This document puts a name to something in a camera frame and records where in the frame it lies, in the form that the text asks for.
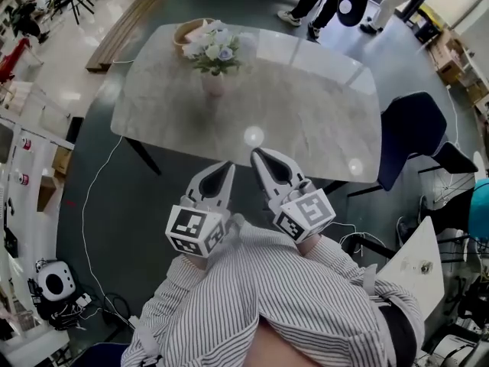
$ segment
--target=striped shirt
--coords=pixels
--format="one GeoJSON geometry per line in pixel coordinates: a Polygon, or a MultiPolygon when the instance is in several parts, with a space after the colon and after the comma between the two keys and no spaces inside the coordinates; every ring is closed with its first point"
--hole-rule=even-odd
{"type": "MultiPolygon", "coordinates": [[[[175,258],[144,305],[140,322],[153,333],[163,365],[242,365],[260,317],[320,365],[387,365],[362,287],[364,268],[338,243],[323,236],[302,256],[288,236],[239,223],[216,246],[205,271],[182,255],[175,258]]],[[[403,305],[419,350],[424,325],[415,297],[379,279],[374,292],[403,305]]],[[[135,333],[121,365],[140,366],[145,358],[135,333]]]]}

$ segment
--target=flower vase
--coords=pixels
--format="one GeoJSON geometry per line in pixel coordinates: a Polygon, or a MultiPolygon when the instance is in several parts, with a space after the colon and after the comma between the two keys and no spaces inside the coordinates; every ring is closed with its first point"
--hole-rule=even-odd
{"type": "Polygon", "coordinates": [[[222,73],[219,73],[219,75],[213,75],[210,72],[203,73],[200,78],[205,93],[210,96],[221,96],[224,94],[224,75],[222,73]]]}

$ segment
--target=red object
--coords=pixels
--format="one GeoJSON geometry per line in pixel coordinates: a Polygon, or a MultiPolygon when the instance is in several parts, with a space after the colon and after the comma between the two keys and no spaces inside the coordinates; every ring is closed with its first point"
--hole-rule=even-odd
{"type": "Polygon", "coordinates": [[[12,70],[14,70],[18,59],[21,58],[21,55],[24,52],[24,47],[31,47],[27,38],[22,38],[12,53],[3,57],[3,60],[0,63],[0,83],[5,83],[13,79],[14,75],[12,74],[12,70]]]}

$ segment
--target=wooden bench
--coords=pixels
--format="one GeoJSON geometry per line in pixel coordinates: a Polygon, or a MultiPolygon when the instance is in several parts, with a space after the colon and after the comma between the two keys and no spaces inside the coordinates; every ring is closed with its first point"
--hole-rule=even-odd
{"type": "Polygon", "coordinates": [[[135,0],[115,22],[99,47],[90,57],[85,68],[92,73],[107,72],[133,30],[162,0],[135,0]]]}

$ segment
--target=wicker basket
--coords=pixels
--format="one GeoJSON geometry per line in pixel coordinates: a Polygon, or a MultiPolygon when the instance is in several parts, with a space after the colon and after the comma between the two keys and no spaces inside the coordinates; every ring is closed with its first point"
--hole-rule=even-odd
{"type": "Polygon", "coordinates": [[[215,19],[210,18],[193,19],[192,21],[182,23],[180,26],[178,26],[175,34],[173,35],[173,45],[175,47],[176,54],[180,56],[183,55],[183,46],[188,44],[185,36],[189,32],[201,27],[204,21],[207,21],[207,23],[212,23],[214,20],[215,19]]]}

